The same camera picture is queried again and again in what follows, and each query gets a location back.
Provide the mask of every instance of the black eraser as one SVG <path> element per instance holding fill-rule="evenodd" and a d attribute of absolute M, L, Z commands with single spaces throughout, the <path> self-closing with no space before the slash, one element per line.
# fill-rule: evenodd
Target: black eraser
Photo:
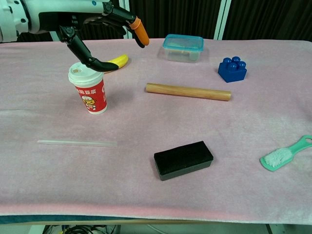
<path fill-rule="evenodd" d="M 209 167 L 213 155 L 203 141 L 154 154 L 160 180 Z"/>

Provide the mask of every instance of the clear straw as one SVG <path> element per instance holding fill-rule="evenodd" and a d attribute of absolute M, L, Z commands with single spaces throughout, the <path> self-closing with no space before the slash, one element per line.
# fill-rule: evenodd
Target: clear straw
<path fill-rule="evenodd" d="M 116 141 L 38 140 L 38 144 L 117 147 Z"/>

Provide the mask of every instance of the white bristles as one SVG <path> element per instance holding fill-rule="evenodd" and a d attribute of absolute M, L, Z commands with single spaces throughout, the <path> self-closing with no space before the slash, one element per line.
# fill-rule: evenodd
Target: white bristles
<path fill-rule="evenodd" d="M 276 167 L 279 164 L 285 162 L 293 156 L 292 152 L 288 148 L 280 148 L 273 151 L 272 153 L 264 157 L 265 162 L 272 166 Z"/>

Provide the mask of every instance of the red paper cup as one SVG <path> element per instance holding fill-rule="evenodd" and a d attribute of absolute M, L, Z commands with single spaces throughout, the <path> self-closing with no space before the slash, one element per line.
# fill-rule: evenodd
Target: red paper cup
<path fill-rule="evenodd" d="M 101 114 L 107 109 L 103 75 L 81 62 L 75 63 L 69 69 L 69 81 L 76 87 L 83 104 L 93 115 Z"/>

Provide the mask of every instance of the toy building block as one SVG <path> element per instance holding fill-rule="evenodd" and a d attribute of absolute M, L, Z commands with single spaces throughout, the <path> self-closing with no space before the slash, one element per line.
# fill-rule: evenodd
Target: toy building block
<path fill-rule="evenodd" d="M 224 58 L 218 69 L 219 75 L 227 83 L 243 80 L 245 78 L 246 72 L 246 63 L 241 61 L 237 56 L 233 57 L 232 59 Z"/>

